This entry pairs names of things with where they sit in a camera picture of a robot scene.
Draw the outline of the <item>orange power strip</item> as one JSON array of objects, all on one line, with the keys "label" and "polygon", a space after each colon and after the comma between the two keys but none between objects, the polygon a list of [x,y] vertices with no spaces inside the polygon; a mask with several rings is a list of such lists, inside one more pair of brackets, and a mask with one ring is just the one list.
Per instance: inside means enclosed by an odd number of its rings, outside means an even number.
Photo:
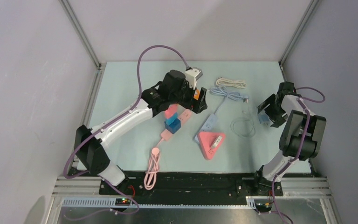
[{"label": "orange power strip", "polygon": [[199,99],[199,96],[200,96],[200,91],[199,91],[199,89],[196,89],[195,92],[194,92],[193,98],[194,98],[195,100],[198,100],[198,99]]}]

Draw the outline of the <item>small blue wall charger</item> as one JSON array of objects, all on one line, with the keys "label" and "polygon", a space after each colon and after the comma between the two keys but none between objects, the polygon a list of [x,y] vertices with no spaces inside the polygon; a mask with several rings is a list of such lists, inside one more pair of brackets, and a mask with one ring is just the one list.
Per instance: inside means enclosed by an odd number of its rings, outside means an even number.
[{"label": "small blue wall charger", "polygon": [[265,113],[259,113],[257,114],[258,119],[260,124],[264,125],[264,126],[270,126],[270,119],[268,117],[268,115],[266,115]]}]

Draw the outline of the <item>pink triangular power strip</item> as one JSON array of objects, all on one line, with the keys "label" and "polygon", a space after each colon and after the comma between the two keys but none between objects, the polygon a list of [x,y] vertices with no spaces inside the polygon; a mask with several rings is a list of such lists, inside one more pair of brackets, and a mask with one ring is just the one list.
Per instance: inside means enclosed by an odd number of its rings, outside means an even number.
[{"label": "pink triangular power strip", "polygon": [[[216,137],[219,135],[223,136],[223,140],[220,142],[220,145],[217,148],[211,149],[210,146],[212,145]],[[224,133],[219,132],[200,132],[198,134],[198,138],[200,141],[200,148],[204,158],[206,160],[211,160],[221,147],[222,143],[226,138],[226,135]]]}]

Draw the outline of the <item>dark blue cube socket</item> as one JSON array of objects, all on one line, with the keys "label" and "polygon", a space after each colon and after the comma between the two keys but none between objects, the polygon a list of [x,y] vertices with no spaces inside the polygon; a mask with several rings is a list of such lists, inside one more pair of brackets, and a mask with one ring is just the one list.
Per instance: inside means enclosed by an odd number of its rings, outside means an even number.
[{"label": "dark blue cube socket", "polygon": [[175,134],[180,128],[181,128],[181,121],[179,119],[176,119],[171,125],[167,125],[165,122],[165,128],[170,133]]}]

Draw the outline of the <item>light blue adapter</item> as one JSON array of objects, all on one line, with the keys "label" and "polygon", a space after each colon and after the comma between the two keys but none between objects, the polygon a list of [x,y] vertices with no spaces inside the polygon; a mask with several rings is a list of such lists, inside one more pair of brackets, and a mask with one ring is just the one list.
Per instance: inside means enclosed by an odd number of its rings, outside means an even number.
[{"label": "light blue adapter", "polygon": [[177,119],[177,117],[178,117],[178,114],[174,113],[174,114],[172,114],[172,116],[165,119],[165,123],[169,126]]}]

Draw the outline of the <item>white adapter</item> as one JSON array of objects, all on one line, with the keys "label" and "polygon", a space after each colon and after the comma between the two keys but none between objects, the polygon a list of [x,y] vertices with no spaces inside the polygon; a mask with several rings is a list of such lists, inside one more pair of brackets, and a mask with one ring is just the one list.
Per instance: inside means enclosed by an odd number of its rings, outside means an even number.
[{"label": "white adapter", "polygon": [[211,149],[215,149],[220,145],[220,142],[223,140],[223,136],[219,135],[216,137],[212,145],[210,146]]}]

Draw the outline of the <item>pink adapter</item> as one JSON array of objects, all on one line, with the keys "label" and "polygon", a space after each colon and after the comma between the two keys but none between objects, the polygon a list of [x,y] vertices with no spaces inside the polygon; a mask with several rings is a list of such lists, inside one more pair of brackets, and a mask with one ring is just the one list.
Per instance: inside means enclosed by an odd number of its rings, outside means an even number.
[{"label": "pink adapter", "polygon": [[178,105],[177,104],[173,104],[173,105],[170,105],[168,107],[168,109],[166,109],[164,111],[164,116],[166,119],[169,119],[170,117],[172,117],[178,110]]}]

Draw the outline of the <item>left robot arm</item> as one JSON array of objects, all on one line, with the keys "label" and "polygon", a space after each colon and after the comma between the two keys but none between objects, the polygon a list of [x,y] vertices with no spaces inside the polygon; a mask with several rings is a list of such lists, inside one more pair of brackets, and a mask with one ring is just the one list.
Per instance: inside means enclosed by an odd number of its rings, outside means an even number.
[{"label": "left robot arm", "polygon": [[76,131],[75,155],[91,175],[108,181],[115,193],[125,193],[128,181],[123,171],[109,159],[106,153],[109,145],[171,105],[178,104],[196,114],[207,109],[205,88],[199,89],[198,99],[194,98],[198,91],[196,83],[202,74],[202,70],[196,67],[188,68],[185,72],[171,70],[162,81],[142,91],[138,99],[121,114],[92,128],[80,126]]}]

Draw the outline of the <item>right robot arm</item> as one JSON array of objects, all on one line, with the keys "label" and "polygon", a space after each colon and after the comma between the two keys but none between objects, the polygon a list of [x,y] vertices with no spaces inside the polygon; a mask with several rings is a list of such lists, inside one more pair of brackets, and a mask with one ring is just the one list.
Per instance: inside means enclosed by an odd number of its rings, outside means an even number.
[{"label": "right robot arm", "polygon": [[282,82],[278,91],[257,106],[257,115],[270,127],[283,126],[279,151],[255,173],[252,189],[264,195],[277,189],[278,182],[298,161],[315,158],[319,153],[327,120],[312,112],[305,101],[312,99],[297,93],[292,82]]}]

